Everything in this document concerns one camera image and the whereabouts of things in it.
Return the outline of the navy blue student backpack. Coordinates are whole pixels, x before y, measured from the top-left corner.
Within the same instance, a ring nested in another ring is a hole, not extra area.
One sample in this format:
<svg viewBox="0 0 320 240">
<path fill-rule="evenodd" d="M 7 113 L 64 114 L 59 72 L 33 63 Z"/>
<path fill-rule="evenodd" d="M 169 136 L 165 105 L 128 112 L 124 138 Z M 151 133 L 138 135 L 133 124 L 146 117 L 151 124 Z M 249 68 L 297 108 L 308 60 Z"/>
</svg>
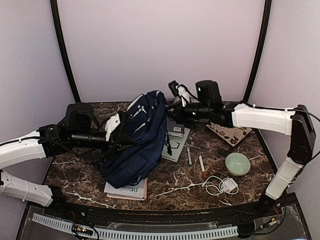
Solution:
<svg viewBox="0 0 320 240">
<path fill-rule="evenodd" d="M 167 136 L 167 100 L 159 90 L 138 95 L 127 107 L 132 116 L 123 133 L 135 145 L 109 155 L 100 174 L 112 187 L 135 186 L 159 166 Z"/>
</svg>

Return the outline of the white designer fate book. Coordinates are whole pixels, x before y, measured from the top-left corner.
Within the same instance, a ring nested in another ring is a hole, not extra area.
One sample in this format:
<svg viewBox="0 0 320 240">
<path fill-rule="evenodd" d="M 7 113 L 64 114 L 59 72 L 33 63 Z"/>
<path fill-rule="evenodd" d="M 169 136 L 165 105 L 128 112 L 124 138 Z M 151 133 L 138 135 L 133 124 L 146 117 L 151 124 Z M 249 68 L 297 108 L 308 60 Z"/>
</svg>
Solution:
<svg viewBox="0 0 320 240">
<path fill-rule="evenodd" d="M 106 182 L 103 192 L 106 193 L 109 198 L 144 201 L 147 198 L 147 183 L 148 179 L 146 178 L 141 180 L 137 185 L 114 188 Z"/>
</svg>

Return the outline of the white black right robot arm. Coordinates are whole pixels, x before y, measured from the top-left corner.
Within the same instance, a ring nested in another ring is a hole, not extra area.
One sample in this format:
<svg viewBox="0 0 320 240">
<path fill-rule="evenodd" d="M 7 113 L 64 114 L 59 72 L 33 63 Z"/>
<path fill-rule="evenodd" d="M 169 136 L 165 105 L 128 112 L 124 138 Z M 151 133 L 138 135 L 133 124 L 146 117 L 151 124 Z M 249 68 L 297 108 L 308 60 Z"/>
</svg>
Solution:
<svg viewBox="0 0 320 240">
<path fill-rule="evenodd" d="M 175 80 L 168 84 L 179 102 L 168 108 L 168 116 L 178 124 L 186 120 L 209 120 L 227 128 L 252 128 L 290 136 L 286 159 L 264 189 L 255 205 L 255 213 L 266 217 L 274 210 L 277 200 L 292 184 L 305 166 L 316 158 L 316 131 L 305 105 L 294 108 L 256 106 L 245 101 L 223 101 L 218 83 L 202 80 L 196 83 L 197 95 Z"/>
</svg>

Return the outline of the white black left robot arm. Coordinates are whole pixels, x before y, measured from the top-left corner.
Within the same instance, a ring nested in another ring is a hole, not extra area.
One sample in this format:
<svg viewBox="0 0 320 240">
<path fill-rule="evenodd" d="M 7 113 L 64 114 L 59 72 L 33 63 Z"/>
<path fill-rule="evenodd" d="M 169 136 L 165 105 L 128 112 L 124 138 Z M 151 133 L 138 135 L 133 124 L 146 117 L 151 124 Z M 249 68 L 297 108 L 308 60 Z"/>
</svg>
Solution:
<svg viewBox="0 0 320 240">
<path fill-rule="evenodd" d="M 99 161 L 121 146 L 130 147 L 134 140 L 125 135 L 124 128 L 133 116 L 119 111 L 103 122 L 94 115 L 88 103 L 67 106 L 65 117 L 57 124 L 39 129 L 0 144 L 1 195 L 49 207 L 60 218 L 71 213 L 66 197 L 58 186 L 41 185 L 15 177 L 4 169 L 29 160 L 55 157 L 70 153 L 89 161 Z"/>
</svg>

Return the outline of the dark blue notebook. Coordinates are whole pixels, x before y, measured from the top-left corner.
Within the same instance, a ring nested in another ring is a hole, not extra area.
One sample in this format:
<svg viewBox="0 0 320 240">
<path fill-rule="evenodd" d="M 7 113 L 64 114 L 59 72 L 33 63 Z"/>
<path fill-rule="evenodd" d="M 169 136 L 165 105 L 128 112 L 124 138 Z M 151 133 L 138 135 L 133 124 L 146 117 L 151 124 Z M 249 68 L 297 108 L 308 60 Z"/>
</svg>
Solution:
<svg viewBox="0 0 320 240">
<path fill-rule="evenodd" d="M 182 138 L 185 132 L 185 125 L 176 123 L 173 119 L 167 119 L 167 131 L 172 137 Z"/>
</svg>

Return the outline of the grey green notebook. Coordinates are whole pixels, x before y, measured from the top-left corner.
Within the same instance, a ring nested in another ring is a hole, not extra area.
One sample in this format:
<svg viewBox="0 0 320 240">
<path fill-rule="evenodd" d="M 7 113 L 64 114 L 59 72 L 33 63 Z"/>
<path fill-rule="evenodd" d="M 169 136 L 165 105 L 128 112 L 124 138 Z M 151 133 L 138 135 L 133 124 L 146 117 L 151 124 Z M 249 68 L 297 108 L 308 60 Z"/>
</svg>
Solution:
<svg viewBox="0 0 320 240">
<path fill-rule="evenodd" d="M 170 136 L 167 134 L 161 157 L 176 163 L 184 149 L 189 133 L 190 129 L 185 128 L 183 137 Z"/>
</svg>

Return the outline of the green tipped white marker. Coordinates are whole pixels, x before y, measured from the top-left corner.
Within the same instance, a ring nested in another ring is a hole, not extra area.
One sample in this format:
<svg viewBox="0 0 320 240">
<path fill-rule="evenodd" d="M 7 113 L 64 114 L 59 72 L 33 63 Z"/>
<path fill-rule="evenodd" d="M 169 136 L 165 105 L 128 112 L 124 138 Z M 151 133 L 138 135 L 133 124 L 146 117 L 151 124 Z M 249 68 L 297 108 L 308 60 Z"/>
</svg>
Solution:
<svg viewBox="0 0 320 240">
<path fill-rule="evenodd" d="M 187 151 L 188 164 L 190 167 L 192 167 L 193 163 L 192 163 L 191 152 L 190 152 L 189 146 L 186 147 L 186 151 Z"/>
</svg>

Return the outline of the floral square ceramic plate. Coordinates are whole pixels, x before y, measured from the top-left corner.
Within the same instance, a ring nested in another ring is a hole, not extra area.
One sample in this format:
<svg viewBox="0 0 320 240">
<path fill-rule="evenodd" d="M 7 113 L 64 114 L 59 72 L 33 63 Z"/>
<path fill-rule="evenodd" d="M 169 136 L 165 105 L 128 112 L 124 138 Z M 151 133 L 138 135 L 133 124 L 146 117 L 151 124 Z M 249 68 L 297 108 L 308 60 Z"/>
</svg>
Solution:
<svg viewBox="0 0 320 240">
<path fill-rule="evenodd" d="M 239 144 L 253 131 L 253 129 L 249 127 L 228 128 L 215 123 L 207 124 L 206 127 L 232 147 Z"/>
</svg>

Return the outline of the red tipped white marker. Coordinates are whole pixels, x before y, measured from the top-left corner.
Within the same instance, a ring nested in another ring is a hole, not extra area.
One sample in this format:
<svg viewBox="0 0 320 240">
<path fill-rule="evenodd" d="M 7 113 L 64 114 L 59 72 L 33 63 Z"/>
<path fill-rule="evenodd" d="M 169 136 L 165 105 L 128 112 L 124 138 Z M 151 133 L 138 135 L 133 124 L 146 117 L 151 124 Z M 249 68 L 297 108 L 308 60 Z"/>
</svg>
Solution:
<svg viewBox="0 0 320 240">
<path fill-rule="evenodd" d="M 206 170 L 205 170 L 205 166 L 204 166 L 204 162 L 203 162 L 203 158 L 201 155 L 198 156 L 199 159 L 199 163 L 200 163 L 200 168 L 201 168 L 201 172 L 202 172 L 202 176 L 204 179 L 207 178 L 207 174 L 206 174 Z"/>
</svg>

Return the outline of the pale green ceramic bowl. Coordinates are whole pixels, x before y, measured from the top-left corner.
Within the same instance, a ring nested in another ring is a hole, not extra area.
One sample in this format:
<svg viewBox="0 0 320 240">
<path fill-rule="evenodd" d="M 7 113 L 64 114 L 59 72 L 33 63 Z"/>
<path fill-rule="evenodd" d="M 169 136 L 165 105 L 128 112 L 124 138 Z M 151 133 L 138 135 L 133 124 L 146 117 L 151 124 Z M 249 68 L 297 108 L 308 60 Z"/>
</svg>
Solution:
<svg viewBox="0 0 320 240">
<path fill-rule="evenodd" d="M 244 176 L 251 170 L 249 159 L 244 154 L 237 152 L 230 153 L 226 156 L 225 166 L 227 171 L 235 177 Z"/>
</svg>

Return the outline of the black front table rail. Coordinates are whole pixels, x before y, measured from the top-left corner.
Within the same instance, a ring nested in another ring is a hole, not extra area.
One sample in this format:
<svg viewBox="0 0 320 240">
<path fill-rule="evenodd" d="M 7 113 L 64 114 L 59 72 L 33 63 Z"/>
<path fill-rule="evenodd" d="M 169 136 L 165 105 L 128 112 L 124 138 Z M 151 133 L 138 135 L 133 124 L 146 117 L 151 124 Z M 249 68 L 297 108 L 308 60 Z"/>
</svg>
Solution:
<svg viewBox="0 0 320 240">
<path fill-rule="evenodd" d="M 199 183 L 175 186 L 152 181 L 147 187 L 147 198 L 140 201 L 108 197 L 103 183 L 85 181 L 62 187 L 66 196 L 64 210 L 56 207 L 44 212 L 95 224 L 112 220 L 143 224 L 211 221 L 237 224 L 259 218 L 255 208 L 266 185 L 242 184 L 235 195 L 212 196 Z"/>
</svg>

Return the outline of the black right corner frame post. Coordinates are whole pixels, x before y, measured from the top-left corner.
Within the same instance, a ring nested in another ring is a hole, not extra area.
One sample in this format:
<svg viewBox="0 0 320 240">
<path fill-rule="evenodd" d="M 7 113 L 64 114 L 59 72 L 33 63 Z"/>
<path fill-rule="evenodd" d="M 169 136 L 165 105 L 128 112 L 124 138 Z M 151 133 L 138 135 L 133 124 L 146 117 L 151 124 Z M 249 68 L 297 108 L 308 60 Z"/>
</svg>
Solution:
<svg viewBox="0 0 320 240">
<path fill-rule="evenodd" d="M 271 8 L 272 8 L 272 0 L 265 0 L 256 51 L 255 51 L 254 59 L 252 62 L 252 68 L 250 71 L 246 89 L 242 99 L 244 102 L 249 101 L 251 93 L 253 91 L 253 87 L 255 84 L 255 80 L 257 77 L 259 65 L 260 65 L 263 50 L 264 50 L 264 45 L 265 45 L 265 40 L 266 40 L 268 25 L 270 20 Z"/>
</svg>

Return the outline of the black corner frame post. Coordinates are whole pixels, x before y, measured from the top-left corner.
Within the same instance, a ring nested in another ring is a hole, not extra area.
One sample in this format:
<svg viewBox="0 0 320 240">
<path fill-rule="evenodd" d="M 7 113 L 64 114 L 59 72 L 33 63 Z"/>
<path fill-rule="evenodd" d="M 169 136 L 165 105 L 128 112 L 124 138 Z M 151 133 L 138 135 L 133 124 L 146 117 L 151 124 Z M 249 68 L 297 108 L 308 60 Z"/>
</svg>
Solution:
<svg viewBox="0 0 320 240">
<path fill-rule="evenodd" d="M 250 71 L 246 89 L 242 99 L 244 102 L 249 101 L 251 93 L 253 91 L 253 87 L 255 84 L 255 80 L 257 77 L 259 65 L 260 65 L 263 50 L 264 50 L 264 45 L 265 45 L 265 40 L 266 40 L 268 25 L 270 20 L 271 8 L 272 8 L 272 0 L 265 0 L 256 51 L 255 51 L 254 59 L 252 62 L 252 68 Z"/>
<path fill-rule="evenodd" d="M 64 70 L 66 73 L 67 81 L 68 81 L 68 84 L 69 84 L 74 101 L 76 103 L 80 103 L 81 97 L 80 97 L 78 88 L 76 86 L 76 81 L 75 81 L 75 78 L 74 78 L 74 75 L 72 72 L 71 63 L 70 63 L 69 56 L 67 53 L 67 47 L 66 47 L 62 23 L 61 23 L 61 19 L 60 19 L 58 1 L 57 0 L 50 0 L 50 8 L 51 8 L 51 15 L 52 15 L 55 34 L 56 34 L 56 39 L 57 39 L 62 63 L 64 66 Z"/>
</svg>

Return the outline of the black left corner frame post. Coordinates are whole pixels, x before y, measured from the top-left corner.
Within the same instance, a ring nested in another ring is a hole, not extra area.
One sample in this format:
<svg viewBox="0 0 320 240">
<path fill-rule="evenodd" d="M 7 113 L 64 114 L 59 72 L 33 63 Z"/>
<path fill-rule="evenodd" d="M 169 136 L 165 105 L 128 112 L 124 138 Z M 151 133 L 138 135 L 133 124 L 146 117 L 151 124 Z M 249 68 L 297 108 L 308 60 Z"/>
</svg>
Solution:
<svg viewBox="0 0 320 240">
<path fill-rule="evenodd" d="M 81 97 L 80 97 L 78 88 L 76 86 L 76 81 L 75 81 L 75 78 L 74 78 L 74 75 L 72 72 L 71 63 L 70 63 L 69 56 L 67 53 L 67 47 L 66 47 L 62 23 L 61 23 L 61 19 L 60 19 L 58 1 L 57 0 L 50 0 L 50 8 L 51 8 L 51 15 L 52 15 L 55 34 L 56 34 L 56 39 L 57 39 L 62 63 L 64 66 L 64 70 L 66 73 L 67 81 L 68 81 L 68 84 L 69 84 L 74 101 L 76 103 L 80 103 Z"/>
</svg>

